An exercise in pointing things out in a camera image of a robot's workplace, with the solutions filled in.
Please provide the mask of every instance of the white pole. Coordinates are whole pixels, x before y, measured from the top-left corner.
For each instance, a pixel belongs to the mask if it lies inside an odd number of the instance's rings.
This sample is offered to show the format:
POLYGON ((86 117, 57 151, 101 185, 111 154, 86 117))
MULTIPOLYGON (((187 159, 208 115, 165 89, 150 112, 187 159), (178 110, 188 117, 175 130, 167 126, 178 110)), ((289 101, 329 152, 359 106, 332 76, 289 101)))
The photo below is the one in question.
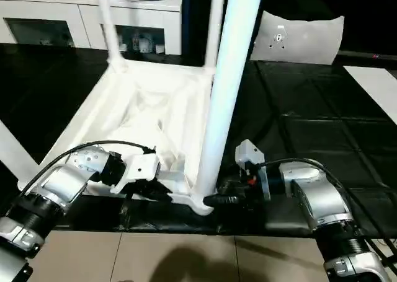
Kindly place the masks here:
POLYGON ((20 180, 28 182, 38 172, 38 165, 0 121, 0 161, 20 180))
POLYGON ((225 0, 211 0, 211 12, 205 51, 205 67, 215 67, 218 58, 219 40, 221 36, 223 3, 225 0))
POLYGON ((213 194, 261 0, 229 0, 197 181, 198 201, 213 194))
POLYGON ((102 18, 104 20, 105 39, 107 44, 107 51, 109 52, 108 62, 114 67, 120 66, 124 68, 125 60, 120 53, 116 28, 114 27, 114 24, 112 22, 112 16, 110 14, 109 0, 99 0, 99 8, 102 13, 102 18))

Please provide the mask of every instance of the cabinet door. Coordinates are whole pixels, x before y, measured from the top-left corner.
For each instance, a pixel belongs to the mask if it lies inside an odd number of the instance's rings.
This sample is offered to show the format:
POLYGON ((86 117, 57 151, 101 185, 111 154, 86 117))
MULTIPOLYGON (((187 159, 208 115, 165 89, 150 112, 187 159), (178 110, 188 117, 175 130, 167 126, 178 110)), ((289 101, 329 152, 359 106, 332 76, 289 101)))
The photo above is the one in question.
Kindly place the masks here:
POLYGON ((90 48, 77 4, 0 1, 0 42, 90 48))
MULTIPOLYGON (((102 16, 98 6, 79 5, 92 48, 106 50, 102 16)), ((120 50, 181 54, 180 12, 111 7, 120 50)))

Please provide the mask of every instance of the black tabletop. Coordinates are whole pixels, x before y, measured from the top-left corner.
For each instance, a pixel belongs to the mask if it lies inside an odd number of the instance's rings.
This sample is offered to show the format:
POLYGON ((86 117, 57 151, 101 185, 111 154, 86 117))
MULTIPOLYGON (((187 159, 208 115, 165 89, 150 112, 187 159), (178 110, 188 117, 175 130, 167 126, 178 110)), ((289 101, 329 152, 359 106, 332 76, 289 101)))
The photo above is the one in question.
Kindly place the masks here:
MULTIPOLYGON (((43 46, 0 45, 0 119, 40 162, 107 67, 107 53, 43 46)), ((178 64, 175 56, 138 59, 178 64)), ((234 149, 250 139, 266 159, 320 161, 353 189, 391 237, 397 236, 397 126, 342 66, 248 62, 228 135, 220 178, 234 149)), ((3 203, 16 178, 0 165, 3 203)), ((359 212, 368 236, 377 233, 359 212)), ((273 195, 256 210, 217 208, 201 217, 187 206, 82 196, 58 229, 309 236, 293 198, 273 195)))

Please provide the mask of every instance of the white cabinet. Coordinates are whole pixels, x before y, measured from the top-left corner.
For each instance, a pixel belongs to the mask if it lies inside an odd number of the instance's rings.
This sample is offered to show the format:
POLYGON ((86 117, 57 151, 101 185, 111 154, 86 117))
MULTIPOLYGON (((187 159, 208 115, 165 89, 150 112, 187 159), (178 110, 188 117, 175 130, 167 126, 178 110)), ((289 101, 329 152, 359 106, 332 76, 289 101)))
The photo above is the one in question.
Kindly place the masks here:
MULTIPOLYGON (((102 16, 98 6, 79 5, 92 48, 106 49, 102 16)), ((120 46, 124 50, 152 53, 165 47, 165 54, 181 54, 181 13, 122 7, 110 8, 120 46)))
POLYGON ((90 48, 77 4, 0 1, 0 43, 90 48))
MULTIPOLYGON (((181 54, 182 0, 110 0, 125 51, 181 54)), ((106 49, 98 0, 0 0, 0 43, 106 49)))

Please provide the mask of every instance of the tiled floor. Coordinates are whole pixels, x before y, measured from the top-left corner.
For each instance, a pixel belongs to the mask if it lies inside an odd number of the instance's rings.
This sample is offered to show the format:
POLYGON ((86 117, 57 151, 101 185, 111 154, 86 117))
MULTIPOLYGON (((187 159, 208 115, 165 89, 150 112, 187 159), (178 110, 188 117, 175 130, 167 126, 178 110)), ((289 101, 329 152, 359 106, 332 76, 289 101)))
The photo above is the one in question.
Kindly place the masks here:
POLYGON ((29 282, 325 282, 322 264, 311 239, 58 231, 29 282))

